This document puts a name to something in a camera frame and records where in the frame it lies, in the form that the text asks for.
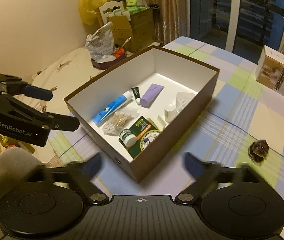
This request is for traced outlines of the bag of cotton swabs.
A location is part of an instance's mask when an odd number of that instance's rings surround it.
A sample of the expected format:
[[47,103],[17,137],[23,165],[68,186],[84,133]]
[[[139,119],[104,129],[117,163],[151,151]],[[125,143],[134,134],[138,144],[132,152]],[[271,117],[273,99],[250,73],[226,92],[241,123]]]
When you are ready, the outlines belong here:
[[103,134],[118,136],[127,127],[129,122],[139,115],[137,108],[121,108],[106,121],[102,128]]

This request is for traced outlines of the green blister card package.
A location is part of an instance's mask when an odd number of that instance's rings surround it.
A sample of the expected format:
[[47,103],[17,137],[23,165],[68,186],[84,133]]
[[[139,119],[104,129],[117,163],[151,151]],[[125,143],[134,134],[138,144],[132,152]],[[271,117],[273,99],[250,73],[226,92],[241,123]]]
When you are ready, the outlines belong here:
[[130,127],[123,129],[118,141],[134,159],[157,139],[161,131],[145,117],[139,119]]

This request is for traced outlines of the white pill bottle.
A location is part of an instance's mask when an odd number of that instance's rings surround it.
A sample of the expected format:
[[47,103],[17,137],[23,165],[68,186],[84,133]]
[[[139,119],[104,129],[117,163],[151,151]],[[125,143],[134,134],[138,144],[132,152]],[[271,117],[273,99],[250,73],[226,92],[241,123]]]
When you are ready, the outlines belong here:
[[176,116],[176,107],[173,104],[166,105],[164,107],[164,118],[167,123],[173,121]]

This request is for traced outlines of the blue toothpaste tube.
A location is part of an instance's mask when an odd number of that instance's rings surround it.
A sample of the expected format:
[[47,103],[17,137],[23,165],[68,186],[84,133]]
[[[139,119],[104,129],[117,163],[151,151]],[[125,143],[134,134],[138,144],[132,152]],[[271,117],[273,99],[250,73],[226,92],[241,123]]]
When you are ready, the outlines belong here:
[[126,91],[121,96],[118,96],[115,100],[110,102],[107,106],[103,107],[98,114],[96,114],[92,121],[94,124],[99,125],[102,123],[107,117],[109,117],[114,111],[119,109],[122,105],[126,104],[128,101],[132,99],[132,94],[130,91]]

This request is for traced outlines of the clear box of floss picks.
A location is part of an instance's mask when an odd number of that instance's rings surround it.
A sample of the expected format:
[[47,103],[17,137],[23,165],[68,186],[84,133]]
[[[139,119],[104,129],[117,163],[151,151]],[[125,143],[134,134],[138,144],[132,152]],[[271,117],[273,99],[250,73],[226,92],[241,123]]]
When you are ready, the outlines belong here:
[[176,94],[176,102],[175,102],[175,116],[179,115],[183,109],[193,100],[195,94],[186,93],[186,92],[178,92]]

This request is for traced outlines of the purple cleanser tube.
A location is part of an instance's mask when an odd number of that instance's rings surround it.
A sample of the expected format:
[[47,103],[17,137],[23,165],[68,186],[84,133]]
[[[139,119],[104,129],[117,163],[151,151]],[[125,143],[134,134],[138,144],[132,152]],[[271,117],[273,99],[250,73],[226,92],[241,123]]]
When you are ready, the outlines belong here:
[[140,105],[142,107],[148,107],[163,89],[164,86],[152,83],[147,91],[143,94],[140,100]]

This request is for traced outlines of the small black cream tube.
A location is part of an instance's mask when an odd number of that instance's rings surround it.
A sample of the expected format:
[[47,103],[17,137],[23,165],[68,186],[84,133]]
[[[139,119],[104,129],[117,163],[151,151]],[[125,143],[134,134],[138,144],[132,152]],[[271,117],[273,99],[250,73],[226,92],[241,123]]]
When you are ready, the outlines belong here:
[[134,98],[135,98],[137,105],[140,105],[141,96],[140,96],[139,88],[133,87],[133,88],[131,88],[131,90],[132,90],[132,93],[134,95]]

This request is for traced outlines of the cream plastic hair claw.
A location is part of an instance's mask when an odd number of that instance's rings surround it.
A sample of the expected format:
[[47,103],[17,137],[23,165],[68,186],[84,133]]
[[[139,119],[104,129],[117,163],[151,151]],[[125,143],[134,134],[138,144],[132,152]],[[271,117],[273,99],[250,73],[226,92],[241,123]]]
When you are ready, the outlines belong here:
[[158,128],[162,131],[166,128],[167,122],[162,118],[162,116],[158,115],[156,118]]

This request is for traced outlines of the checked tablecloth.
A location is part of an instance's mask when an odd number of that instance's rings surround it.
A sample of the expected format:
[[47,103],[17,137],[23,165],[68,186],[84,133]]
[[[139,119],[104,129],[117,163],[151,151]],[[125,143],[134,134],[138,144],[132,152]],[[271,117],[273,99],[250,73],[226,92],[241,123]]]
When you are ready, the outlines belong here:
[[96,185],[109,195],[175,196],[192,183],[183,170],[185,152],[237,166],[250,163],[248,147],[264,139],[270,147],[269,156],[257,171],[284,199],[284,97],[256,82],[254,63],[228,51],[187,37],[166,47],[219,69],[212,103],[142,182],[134,182],[107,159]]

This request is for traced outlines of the dark red octagonal tray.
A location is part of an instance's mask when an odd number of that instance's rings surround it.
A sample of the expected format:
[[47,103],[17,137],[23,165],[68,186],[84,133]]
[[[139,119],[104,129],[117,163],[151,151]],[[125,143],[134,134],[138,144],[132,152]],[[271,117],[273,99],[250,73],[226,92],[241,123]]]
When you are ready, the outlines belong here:
[[126,59],[126,50],[124,48],[117,49],[113,54],[104,55],[98,61],[91,59],[92,65],[98,70],[106,70]]

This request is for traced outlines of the crumpled silver plastic bag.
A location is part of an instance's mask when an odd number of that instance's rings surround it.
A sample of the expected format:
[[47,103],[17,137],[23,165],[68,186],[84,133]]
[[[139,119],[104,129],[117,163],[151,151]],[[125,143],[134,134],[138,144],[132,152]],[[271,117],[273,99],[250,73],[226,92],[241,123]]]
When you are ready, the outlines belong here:
[[114,53],[115,45],[112,27],[113,23],[108,22],[99,28],[95,33],[86,37],[85,48],[89,51],[93,60],[98,61],[104,55]]

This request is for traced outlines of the yellow plastic bag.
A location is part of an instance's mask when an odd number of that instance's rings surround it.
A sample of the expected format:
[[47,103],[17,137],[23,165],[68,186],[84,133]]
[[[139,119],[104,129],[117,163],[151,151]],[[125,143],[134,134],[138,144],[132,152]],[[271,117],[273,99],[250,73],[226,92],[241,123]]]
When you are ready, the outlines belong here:
[[79,14],[85,33],[93,34],[101,27],[99,7],[112,0],[79,0]]

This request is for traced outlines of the brown cardboard storage box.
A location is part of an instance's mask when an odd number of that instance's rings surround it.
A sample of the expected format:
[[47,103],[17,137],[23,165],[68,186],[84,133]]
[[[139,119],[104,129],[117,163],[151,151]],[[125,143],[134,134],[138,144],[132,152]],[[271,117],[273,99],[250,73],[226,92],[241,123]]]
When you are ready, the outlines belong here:
[[[65,98],[71,113],[92,139],[136,182],[141,182],[173,148],[210,103],[219,69],[159,47],[146,48],[105,70]],[[161,117],[161,132],[150,126],[137,136],[140,150],[130,153],[119,137],[103,131],[107,106],[130,108],[138,116],[128,127]]]

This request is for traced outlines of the white product carton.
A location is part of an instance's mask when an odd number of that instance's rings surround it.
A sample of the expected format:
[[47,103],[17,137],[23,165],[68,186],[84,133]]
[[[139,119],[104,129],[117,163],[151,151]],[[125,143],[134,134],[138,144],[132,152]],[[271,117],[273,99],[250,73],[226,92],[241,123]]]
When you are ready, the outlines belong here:
[[264,45],[255,76],[258,83],[284,96],[284,54]]

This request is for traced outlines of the beige curtain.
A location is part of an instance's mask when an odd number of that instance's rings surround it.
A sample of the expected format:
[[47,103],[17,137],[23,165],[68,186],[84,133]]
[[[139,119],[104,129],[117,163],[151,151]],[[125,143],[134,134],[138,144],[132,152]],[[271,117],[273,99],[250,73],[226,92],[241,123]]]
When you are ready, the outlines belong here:
[[186,0],[147,0],[154,10],[155,39],[167,44],[187,35]]

